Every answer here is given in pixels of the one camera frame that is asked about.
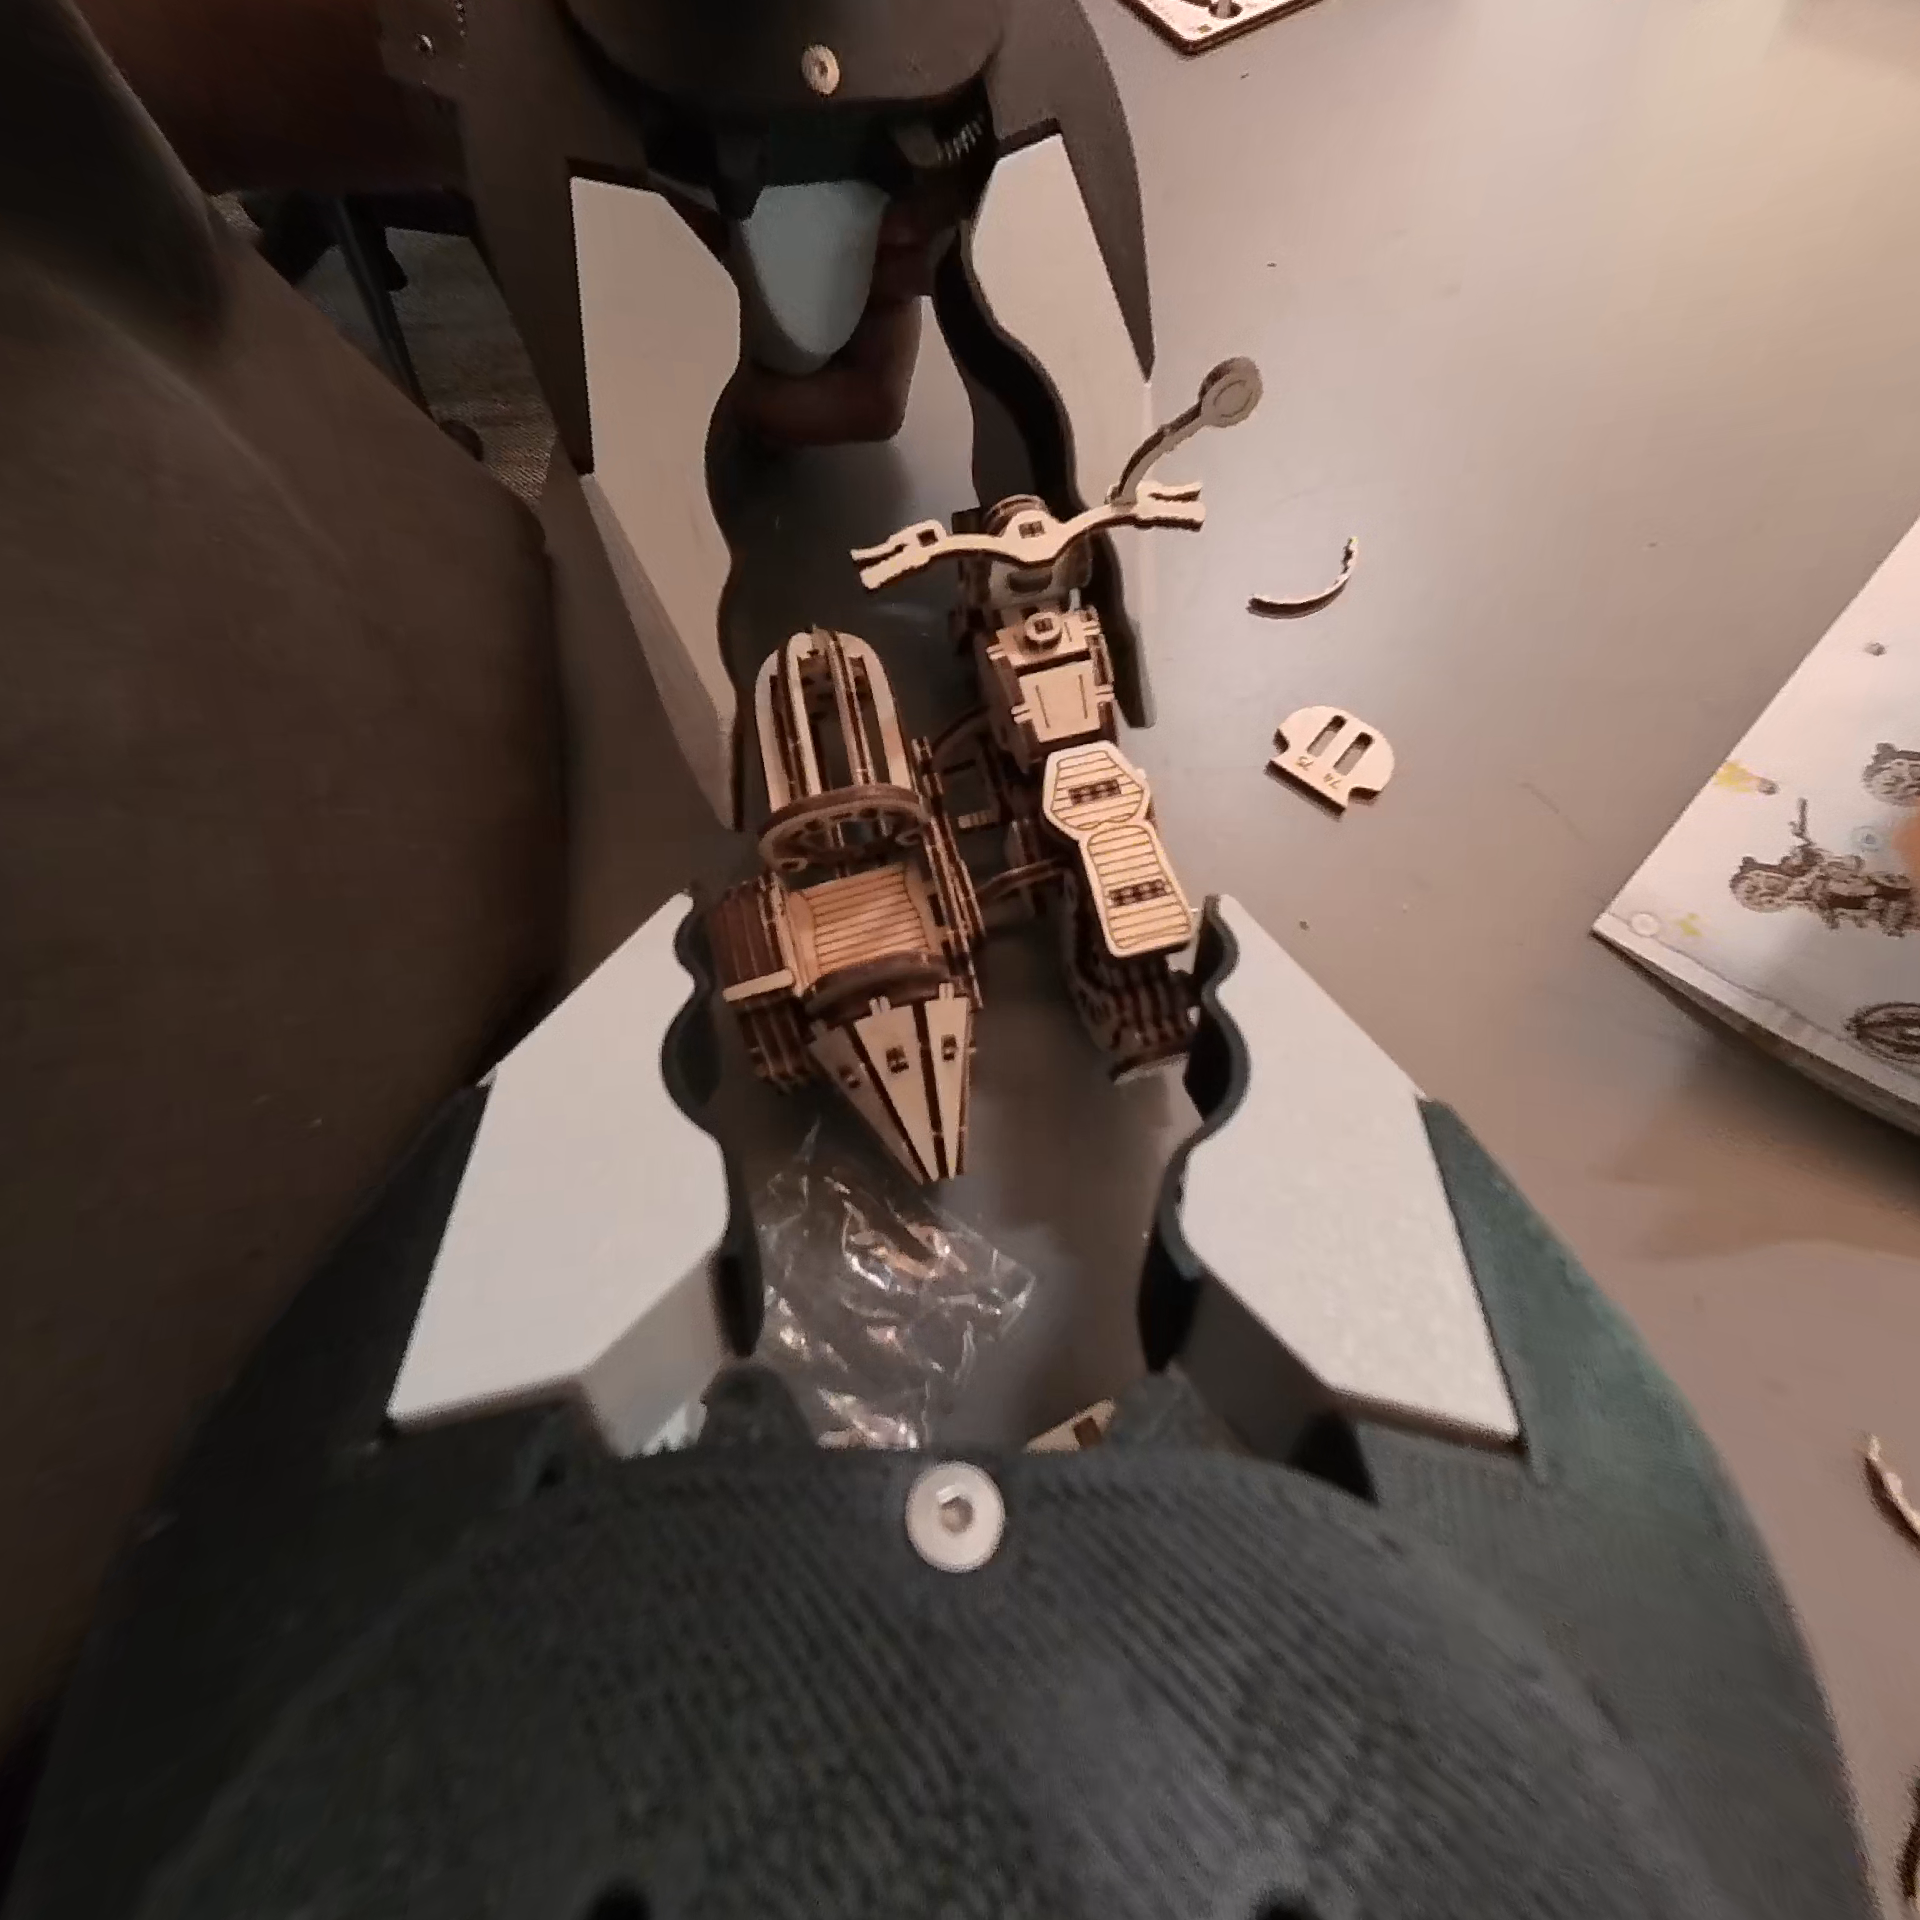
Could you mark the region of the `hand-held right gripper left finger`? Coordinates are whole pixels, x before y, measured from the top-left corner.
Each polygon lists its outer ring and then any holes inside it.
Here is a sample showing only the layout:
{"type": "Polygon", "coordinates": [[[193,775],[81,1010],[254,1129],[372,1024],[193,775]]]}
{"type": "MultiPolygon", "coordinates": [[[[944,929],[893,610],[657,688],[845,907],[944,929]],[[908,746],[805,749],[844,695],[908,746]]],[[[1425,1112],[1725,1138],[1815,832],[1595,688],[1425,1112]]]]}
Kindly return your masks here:
{"type": "Polygon", "coordinates": [[[563,1409],[614,1456],[703,1433],[759,1340],[747,1185],[705,1125],[711,995],[695,899],[669,897],[491,1069],[392,1428],[563,1409]]]}

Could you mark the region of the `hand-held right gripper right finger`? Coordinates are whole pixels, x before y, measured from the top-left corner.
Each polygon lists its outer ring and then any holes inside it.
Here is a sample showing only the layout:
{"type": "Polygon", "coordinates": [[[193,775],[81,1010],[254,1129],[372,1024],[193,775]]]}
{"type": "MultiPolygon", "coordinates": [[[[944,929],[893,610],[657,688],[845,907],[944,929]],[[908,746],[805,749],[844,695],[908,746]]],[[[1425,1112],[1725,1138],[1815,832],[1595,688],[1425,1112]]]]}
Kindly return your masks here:
{"type": "Polygon", "coordinates": [[[1332,1420],[1518,1450],[1415,1081],[1232,897],[1206,900],[1193,985],[1197,1125],[1150,1218],[1145,1364],[1264,1458],[1332,1420]]]}

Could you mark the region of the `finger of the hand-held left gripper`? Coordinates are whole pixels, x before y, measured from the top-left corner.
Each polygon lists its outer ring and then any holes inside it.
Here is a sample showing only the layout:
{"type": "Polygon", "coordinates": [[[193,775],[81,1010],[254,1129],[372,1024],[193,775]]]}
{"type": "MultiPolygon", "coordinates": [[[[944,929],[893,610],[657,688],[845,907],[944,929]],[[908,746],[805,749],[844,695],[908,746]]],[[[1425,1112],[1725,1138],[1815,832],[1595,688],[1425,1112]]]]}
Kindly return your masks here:
{"type": "Polygon", "coordinates": [[[569,181],[589,458],[582,498],[683,762],[737,828],[737,692],[723,635],[733,557],[708,441],[737,369],[728,271],[657,192],[569,181]]]}
{"type": "Polygon", "coordinates": [[[1104,506],[1150,426],[1153,336],[1131,155],[1099,223],[1062,133],[1001,154],[936,271],[936,328],[972,415],[974,504],[1104,506]]]}

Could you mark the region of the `wooden motorcycle sidecar model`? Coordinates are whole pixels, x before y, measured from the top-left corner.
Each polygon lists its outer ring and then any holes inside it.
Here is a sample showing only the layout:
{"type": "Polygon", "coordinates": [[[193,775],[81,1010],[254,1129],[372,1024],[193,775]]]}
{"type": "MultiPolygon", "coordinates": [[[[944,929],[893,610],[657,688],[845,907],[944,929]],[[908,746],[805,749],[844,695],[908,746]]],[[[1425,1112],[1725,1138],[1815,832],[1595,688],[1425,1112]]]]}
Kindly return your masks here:
{"type": "Polygon", "coordinates": [[[761,1081],[835,1089],[919,1185],[966,1169],[976,953],[996,929],[1056,927],[1071,1004],[1115,1077],[1191,1044],[1172,957],[1196,914],[1120,746],[1092,561],[1113,531],[1200,531],[1203,489],[1150,473],[1262,394],[1251,357],[1213,367],[1076,514],[1015,495],[849,551],[868,592],[958,567],[951,635],[977,698],[942,735],[902,732],[879,656],[849,632],[795,632],[759,668],[767,815],[759,876],[705,920],[716,992],[761,1081]]]}

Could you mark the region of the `grey desk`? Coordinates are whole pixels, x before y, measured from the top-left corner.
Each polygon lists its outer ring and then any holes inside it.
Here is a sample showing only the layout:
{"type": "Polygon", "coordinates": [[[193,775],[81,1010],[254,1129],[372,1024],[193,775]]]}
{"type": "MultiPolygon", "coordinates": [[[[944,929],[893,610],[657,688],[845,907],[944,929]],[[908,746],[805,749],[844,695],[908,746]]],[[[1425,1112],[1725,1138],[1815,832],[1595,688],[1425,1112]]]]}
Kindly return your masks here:
{"type": "Polygon", "coordinates": [[[1883,1908],[1915,1779],[1915,1140],[1591,938],[1915,520],[1915,5],[1099,5],[1168,476],[1139,739],[1230,895],[1446,1101],[1684,1391],[1800,1618],[1883,1908]],[[1332,581],[1295,619],[1252,592],[1332,581]],[[1376,725],[1335,812],[1286,714],[1376,725]]]}

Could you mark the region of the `person's left hand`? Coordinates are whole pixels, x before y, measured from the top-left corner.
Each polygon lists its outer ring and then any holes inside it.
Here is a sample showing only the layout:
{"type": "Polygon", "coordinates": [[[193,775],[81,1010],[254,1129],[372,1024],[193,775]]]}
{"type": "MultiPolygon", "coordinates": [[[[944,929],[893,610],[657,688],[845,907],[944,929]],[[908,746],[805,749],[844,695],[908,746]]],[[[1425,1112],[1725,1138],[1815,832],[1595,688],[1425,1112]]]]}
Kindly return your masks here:
{"type": "Polygon", "coordinates": [[[776,184],[723,223],[741,299],[732,412],[767,449],[889,441],[904,420],[933,274],[955,212],[942,187],[776,184]]]}

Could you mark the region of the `curved toothed wooden piece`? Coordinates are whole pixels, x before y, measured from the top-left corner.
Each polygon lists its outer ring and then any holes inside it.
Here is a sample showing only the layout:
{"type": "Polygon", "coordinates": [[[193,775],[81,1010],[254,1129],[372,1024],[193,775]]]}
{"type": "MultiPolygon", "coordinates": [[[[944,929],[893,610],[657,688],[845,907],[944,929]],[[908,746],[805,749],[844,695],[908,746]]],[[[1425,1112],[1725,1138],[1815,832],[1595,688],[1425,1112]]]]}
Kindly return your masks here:
{"type": "Polygon", "coordinates": [[[1310,618],[1312,613],[1327,609],[1336,602],[1339,595],[1344,595],[1353,579],[1357,555],[1360,543],[1356,538],[1348,538],[1341,546],[1339,565],[1329,583],[1303,595],[1252,592],[1246,602],[1246,610],[1255,618],[1269,619],[1310,618]]]}

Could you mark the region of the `crumpled clear plastic bag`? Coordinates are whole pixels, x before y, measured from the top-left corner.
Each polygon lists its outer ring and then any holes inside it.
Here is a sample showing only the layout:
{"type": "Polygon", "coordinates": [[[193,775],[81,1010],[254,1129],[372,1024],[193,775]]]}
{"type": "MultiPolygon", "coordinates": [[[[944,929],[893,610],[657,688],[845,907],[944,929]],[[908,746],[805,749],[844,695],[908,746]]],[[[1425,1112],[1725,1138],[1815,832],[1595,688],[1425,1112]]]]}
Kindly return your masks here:
{"type": "Polygon", "coordinates": [[[926,1451],[1038,1277],[904,1175],[813,1121],[751,1199],[755,1363],[828,1450],[926,1451]]]}

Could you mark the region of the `round slotted wooden piece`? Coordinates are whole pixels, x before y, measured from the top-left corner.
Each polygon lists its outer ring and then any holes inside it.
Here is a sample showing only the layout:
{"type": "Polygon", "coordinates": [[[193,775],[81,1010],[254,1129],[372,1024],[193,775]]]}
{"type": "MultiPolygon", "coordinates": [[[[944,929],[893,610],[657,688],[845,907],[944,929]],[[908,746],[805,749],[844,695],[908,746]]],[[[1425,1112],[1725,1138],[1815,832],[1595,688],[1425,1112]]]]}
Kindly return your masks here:
{"type": "Polygon", "coordinates": [[[1376,801],[1397,773],[1385,735],[1353,712],[1319,705],[1286,714],[1265,770],[1335,812],[1376,801]]]}

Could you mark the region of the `person's dark brown clothing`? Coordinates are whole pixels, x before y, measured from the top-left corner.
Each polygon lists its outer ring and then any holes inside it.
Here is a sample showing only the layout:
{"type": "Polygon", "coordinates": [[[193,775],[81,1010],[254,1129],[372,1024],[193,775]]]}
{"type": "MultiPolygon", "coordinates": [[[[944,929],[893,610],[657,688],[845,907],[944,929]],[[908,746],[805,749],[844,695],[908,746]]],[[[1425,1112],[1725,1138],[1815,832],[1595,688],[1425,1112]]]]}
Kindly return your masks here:
{"type": "Polygon", "coordinates": [[[200,1405],[705,825],[542,523],[5,5],[5,1746],[200,1405]]]}

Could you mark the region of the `illustrated instruction sheet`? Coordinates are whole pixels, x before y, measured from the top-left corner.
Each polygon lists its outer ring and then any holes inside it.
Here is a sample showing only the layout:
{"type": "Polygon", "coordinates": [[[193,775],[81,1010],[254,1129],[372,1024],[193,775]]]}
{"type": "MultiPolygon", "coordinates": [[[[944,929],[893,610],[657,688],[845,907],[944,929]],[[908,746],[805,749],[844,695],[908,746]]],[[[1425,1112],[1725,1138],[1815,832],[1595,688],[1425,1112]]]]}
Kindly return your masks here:
{"type": "Polygon", "coordinates": [[[1918,531],[1592,936],[1859,1108],[1918,1129],[1918,531]]]}

